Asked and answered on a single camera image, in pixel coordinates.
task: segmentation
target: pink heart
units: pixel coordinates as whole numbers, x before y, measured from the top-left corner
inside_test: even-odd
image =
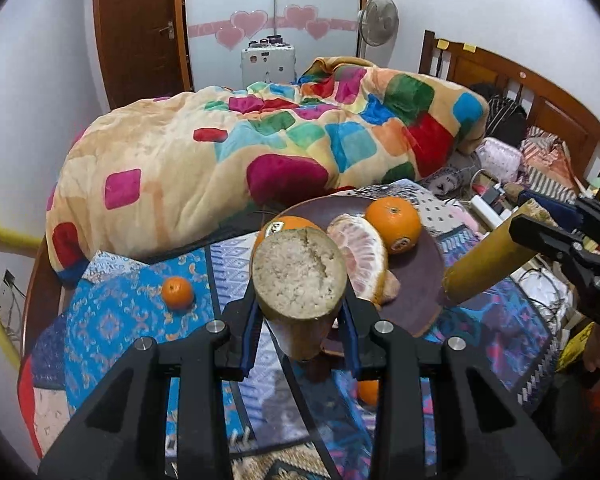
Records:
[[[238,10],[231,15],[231,24],[241,28],[244,35],[251,39],[256,32],[263,29],[268,19],[269,15],[264,10],[254,10],[253,12]]]
[[[305,28],[306,22],[315,20],[317,16],[318,9],[314,6],[298,7],[297,5],[289,5],[285,9],[285,18],[298,30]]]
[[[310,22],[306,22],[306,31],[312,35],[314,40],[319,40],[327,34],[330,28],[329,20],[311,20]]]
[[[221,27],[216,32],[216,41],[229,50],[233,50],[243,39],[244,31],[238,27]]]

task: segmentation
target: door handle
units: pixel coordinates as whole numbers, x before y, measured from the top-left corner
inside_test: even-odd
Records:
[[[175,31],[173,29],[173,20],[169,20],[167,22],[167,26],[163,28],[159,28],[158,32],[163,33],[165,30],[169,31],[169,39],[174,40],[176,37]]]

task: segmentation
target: wooden bed frame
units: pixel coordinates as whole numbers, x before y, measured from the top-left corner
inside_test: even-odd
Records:
[[[533,92],[528,126],[538,126],[567,142],[576,176],[585,182],[600,174],[600,121],[577,99],[528,68],[505,57],[464,43],[452,43],[425,31],[420,73],[441,77],[463,86],[493,83],[503,92],[517,86],[521,102]],[[32,349],[71,297],[51,267],[43,238],[31,274],[24,307],[22,352]]]

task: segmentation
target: plate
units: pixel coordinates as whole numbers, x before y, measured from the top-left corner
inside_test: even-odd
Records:
[[[373,199],[362,196],[329,195],[299,203],[280,216],[300,216],[326,230],[338,215],[364,216],[372,202]],[[439,298],[445,265],[433,236],[423,229],[411,251],[390,254],[389,269],[400,281],[400,293],[382,307],[380,317],[401,326],[413,336],[421,336],[442,310]],[[327,353],[342,354],[337,330],[332,330],[325,339],[323,349]]]

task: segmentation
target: wooden door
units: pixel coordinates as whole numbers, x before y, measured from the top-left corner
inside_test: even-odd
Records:
[[[93,13],[111,108],[184,90],[174,0],[93,0]]]

